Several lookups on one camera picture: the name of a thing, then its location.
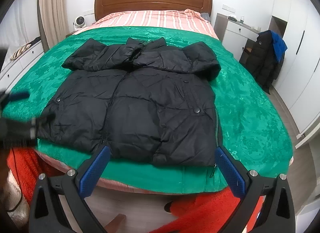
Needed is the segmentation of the black puffer jacket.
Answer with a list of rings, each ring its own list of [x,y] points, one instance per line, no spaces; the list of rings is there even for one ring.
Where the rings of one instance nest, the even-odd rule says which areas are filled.
[[[153,165],[214,165],[222,129],[210,82],[221,67],[204,42],[89,39],[63,67],[71,74],[43,110],[40,139]]]

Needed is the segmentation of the white drawer cabinet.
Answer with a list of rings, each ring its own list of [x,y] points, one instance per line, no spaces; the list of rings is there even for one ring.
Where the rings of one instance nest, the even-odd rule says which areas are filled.
[[[11,90],[30,68],[37,63],[43,54],[42,42],[39,40],[16,60],[7,63],[1,70],[1,90]]]

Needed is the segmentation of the striped cushion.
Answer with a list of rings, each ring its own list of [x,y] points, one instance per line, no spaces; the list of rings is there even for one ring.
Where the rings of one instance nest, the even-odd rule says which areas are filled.
[[[15,51],[12,56],[10,57],[11,61],[15,61],[18,57],[25,53],[31,47],[31,43],[25,44],[24,46],[20,47],[17,51]]]

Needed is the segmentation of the green bed blanket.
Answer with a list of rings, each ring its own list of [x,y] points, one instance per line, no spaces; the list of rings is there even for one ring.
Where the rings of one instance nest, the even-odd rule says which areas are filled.
[[[72,35],[45,53],[18,81],[13,92],[25,90],[30,97],[10,103],[3,115],[17,121],[29,121],[43,115],[48,102],[71,74],[63,63],[80,46],[89,39],[104,45],[116,45],[125,44],[130,38],[142,42],[164,38],[168,45],[179,48],[197,42],[208,45],[221,67],[216,79],[210,82],[222,129],[221,146],[247,169],[254,169],[262,176],[274,178],[288,171],[293,156],[292,145],[271,101],[221,42],[190,31],[160,27],[103,27]],[[72,168],[79,167],[94,152],[82,152],[40,138],[37,151]],[[112,155],[101,181],[168,194],[216,192],[227,185],[215,164],[153,165]]]

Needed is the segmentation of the white round fan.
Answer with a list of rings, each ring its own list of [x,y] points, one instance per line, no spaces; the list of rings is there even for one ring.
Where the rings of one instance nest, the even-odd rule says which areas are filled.
[[[78,16],[73,22],[74,31],[86,27],[86,20],[83,16]]]

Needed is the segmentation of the white wardrobe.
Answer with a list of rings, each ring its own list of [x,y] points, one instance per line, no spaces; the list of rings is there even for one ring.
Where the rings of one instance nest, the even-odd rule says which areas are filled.
[[[319,12],[310,0],[274,0],[272,16],[287,23],[287,51],[273,85],[297,126],[300,147],[319,133]]]

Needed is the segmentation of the beige curtain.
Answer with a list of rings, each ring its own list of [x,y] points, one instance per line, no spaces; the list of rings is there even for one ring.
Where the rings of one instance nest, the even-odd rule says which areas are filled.
[[[66,0],[37,0],[40,38],[45,52],[69,33]]]

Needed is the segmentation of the dark jacket on chair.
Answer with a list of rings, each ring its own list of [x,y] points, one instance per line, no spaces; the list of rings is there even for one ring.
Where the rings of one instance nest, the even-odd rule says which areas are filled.
[[[245,62],[245,68],[253,76],[257,84],[267,94],[274,80],[280,74],[285,54],[280,63],[277,62],[272,44],[271,30],[259,33],[251,52]]]

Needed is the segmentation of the blue garment on chair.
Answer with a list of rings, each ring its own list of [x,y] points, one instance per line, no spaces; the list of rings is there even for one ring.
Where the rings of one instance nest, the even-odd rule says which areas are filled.
[[[271,31],[271,35],[274,53],[276,55],[277,62],[280,63],[285,51],[287,50],[287,46],[278,33]]]

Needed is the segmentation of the white desk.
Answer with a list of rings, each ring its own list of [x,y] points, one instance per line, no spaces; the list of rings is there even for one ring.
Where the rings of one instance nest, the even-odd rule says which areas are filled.
[[[223,47],[239,61],[247,44],[252,45],[258,37],[256,30],[248,25],[234,22],[227,16],[217,13],[214,31]]]

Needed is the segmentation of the wooden headboard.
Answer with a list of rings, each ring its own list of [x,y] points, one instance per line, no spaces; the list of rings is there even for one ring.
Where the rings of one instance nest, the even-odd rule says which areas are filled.
[[[199,13],[212,13],[213,0],[95,0],[95,20],[124,11],[165,11],[192,9]]]

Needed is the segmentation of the pink striped bed sheet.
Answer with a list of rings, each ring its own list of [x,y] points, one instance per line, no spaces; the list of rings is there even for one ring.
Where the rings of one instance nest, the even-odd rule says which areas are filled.
[[[210,21],[201,16],[199,12],[192,9],[183,11],[124,11],[111,13],[94,24],[81,28],[75,32],[80,34],[84,31],[103,27],[124,27],[124,26],[142,26],[142,27],[162,27],[171,29],[180,29],[205,34],[217,39]]]

